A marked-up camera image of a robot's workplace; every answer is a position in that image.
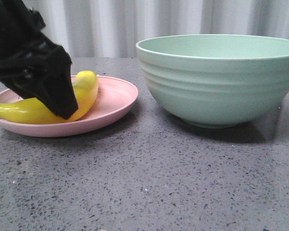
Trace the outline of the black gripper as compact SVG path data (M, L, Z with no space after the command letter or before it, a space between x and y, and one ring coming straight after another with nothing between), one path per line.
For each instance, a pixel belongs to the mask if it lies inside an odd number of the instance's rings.
M22 98L37 97L68 119L79 108L71 83L71 58L43 33L40 13L21 0L0 0L0 82Z

